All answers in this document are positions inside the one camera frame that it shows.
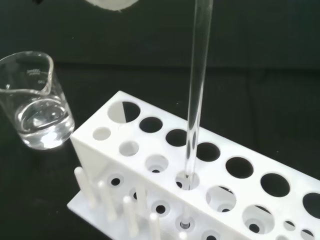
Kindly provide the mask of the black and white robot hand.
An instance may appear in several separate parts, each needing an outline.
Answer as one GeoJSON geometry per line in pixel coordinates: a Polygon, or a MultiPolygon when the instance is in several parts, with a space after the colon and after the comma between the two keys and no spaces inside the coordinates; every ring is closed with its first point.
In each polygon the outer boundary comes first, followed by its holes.
{"type": "Polygon", "coordinates": [[[138,0],[86,0],[86,2],[110,11],[121,11],[138,2],[138,0]]]}

